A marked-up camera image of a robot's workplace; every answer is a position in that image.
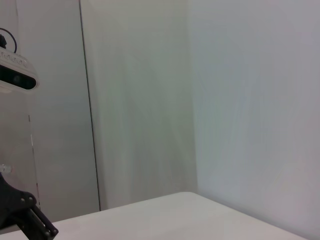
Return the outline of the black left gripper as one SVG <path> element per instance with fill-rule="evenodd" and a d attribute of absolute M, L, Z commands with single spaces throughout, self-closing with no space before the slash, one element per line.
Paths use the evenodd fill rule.
<path fill-rule="evenodd" d="M 36 206 L 35 196 L 9 185 L 0 174 L 0 228 L 17 225 L 29 240 L 53 240 L 59 230 Z"/>

